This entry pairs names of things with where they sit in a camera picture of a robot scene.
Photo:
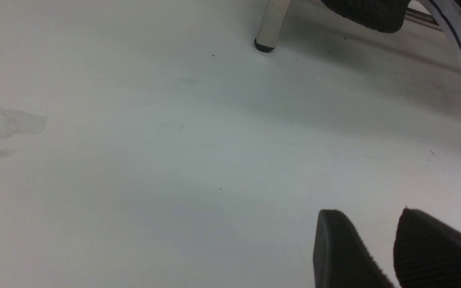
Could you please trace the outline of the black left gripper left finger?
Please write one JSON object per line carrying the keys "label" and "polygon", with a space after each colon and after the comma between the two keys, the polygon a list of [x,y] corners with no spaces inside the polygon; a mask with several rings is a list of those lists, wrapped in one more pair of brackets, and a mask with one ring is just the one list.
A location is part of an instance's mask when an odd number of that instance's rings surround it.
{"label": "black left gripper left finger", "polygon": [[349,218],[339,210],[318,213],[313,273],[316,288],[393,288]]}

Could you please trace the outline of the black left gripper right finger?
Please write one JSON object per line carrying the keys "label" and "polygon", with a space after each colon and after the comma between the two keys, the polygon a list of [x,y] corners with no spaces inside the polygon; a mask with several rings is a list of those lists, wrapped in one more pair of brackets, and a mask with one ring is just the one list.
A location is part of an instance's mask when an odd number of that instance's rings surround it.
{"label": "black left gripper right finger", "polygon": [[424,211],[404,208],[393,262],[403,288],[461,288],[461,232]]}

